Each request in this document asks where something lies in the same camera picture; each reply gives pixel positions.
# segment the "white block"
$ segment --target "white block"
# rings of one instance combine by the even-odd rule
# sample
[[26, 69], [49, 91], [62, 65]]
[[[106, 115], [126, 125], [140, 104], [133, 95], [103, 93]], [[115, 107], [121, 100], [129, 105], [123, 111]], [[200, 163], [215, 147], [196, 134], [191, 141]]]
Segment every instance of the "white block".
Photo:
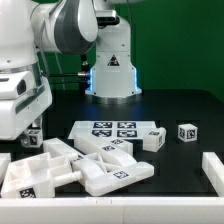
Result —
[[0, 184], [5, 178], [6, 170], [10, 162], [10, 153], [0, 153]]
[[76, 133], [74, 146], [85, 154], [99, 153], [104, 162], [117, 166], [125, 167], [136, 164], [136, 160], [128, 153], [91, 134]]
[[178, 138], [184, 142], [196, 141], [198, 128], [192, 124], [178, 125]]
[[165, 128], [152, 129], [147, 133], [147, 135], [144, 135], [143, 137], [143, 150], [157, 152], [165, 143], [165, 139]]
[[2, 186], [2, 198], [51, 198], [55, 187], [81, 178], [72, 172], [67, 156], [51, 159], [50, 153], [10, 163]]
[[93, 161], [89, 159], [80, 159], [72, 162], [72, 168], [76, 171], [81, 171], [82, 179], [79, 181], [83, 186], [90, 179], [95, 179], [104, 175], [103, 170]]
[[43, 142], [44, 152], [49, 152], [51, 157], [68, 156], [69, 160], [76, 160], [79, 156], [83, 156], [80, 152], [65, 144], [58, 138], [52, 138]]
[[110, 144], [116, 146], [117, 148], [127, 152], [130, 156], [133, 156], [133, 144], [131, 142], [125, 141], [118, 138], [104, 138], [104, 140], [109, 141]]
[[224, 165], [213, 152], [203, 153], [202, 168], [219, 197], [224, 197]]
[[145, 162], [106, 173], [98, 178], [87, 180], [85, 189], [92, 196], [101, 196], [137, 181], [154, 175], [154, 167]]

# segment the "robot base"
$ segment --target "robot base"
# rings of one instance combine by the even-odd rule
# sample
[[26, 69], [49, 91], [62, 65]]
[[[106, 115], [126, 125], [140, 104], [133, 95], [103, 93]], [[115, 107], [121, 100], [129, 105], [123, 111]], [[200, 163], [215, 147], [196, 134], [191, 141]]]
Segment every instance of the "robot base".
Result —
[[94, 95], [86, 95], [86, 99], [101, 104], [127, 104], [141, 99], [141, 92], [132, 96], [122, 98], [99, 97]]

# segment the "cable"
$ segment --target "cable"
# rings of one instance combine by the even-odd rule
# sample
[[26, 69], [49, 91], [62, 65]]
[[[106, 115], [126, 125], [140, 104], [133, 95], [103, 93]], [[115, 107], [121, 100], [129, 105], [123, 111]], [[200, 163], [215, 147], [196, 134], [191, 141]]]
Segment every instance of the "cable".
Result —
[[59, 76], [58, 74], [51, 74], [49, 78], [60, 78], [60, 77], [77, 77], [77, 74], [62, 74]]
[[126, 2], [128, 7], [128, 15], [130, 19], [130, 27], [131, 27], [131, 33], [132, 33], [133, 32], [133, 15], [132, 15], [131, 7], [130, 7], [130, 1], [126, 0]]
[[54, 53], [54, 55], [55, 55], [55, 59], [56, 59], [56, 63], [57, 63], [57, 66], [58, 66], [59, 73], [60, 73], [60, 75], [62, 75], [63, 72], [62, 72], [62, 68], [61, 68], [61, 63], [60, 63], [59, 58], [58, 58], [58, 54]]
[[49, 74], [50, 74], [49, 66], [48, 66], [47, 59], [46, 59], [44, 49], [43, 49], [43, 33], [44, 33], [45, 27], [46, 27], [46, 23], [44, 21], [42, 26], [41, 26], [41, 29], [40, 29], [40, 53], [41, 53], [41, 57], [43, 59], [44, 67], [45, 67], [46, 78], [48, 78]]
[[80, 81], [77, 81], [77, 82], [53, 82], [50, 84], [51, 85], [63, 85], [63, 84], [79, 84], [79, 83], [83, 83], [83, 82], [80, 82]]
[[54, 55], [55, 55], [55, 59], [56, 59], [56, 63], [57, 63], [57, 66], [58, 66], [59, 73], [62, 76], [63, 72], [62, 72], [61, 64], [60, 64], [60, 61], [59, 61], [59, 58], [58, 58], [58, 54], [54, 53]]

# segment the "black panel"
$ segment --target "black panel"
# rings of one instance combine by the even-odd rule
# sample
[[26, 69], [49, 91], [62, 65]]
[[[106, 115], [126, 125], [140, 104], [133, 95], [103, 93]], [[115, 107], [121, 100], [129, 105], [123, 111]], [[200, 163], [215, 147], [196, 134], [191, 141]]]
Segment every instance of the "black panel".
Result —
[[17, 85], [17, 92], [18, 95], [21, 95], [22, 93], [26, 92], [26, 82], [24, 80], [21, 80]]

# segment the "white cube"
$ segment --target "white cube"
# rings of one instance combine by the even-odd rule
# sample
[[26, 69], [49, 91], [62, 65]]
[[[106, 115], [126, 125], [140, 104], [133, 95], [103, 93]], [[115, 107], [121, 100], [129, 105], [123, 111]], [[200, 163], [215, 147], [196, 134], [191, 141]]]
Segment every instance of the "white cube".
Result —
[[157, 152], [165, 143], [166, 129], [155, 128], [143, 136], [143, 150]]
[[178, 125], [178, 138], [184, 142], [196, 141], [198, 128], [192, 124]]

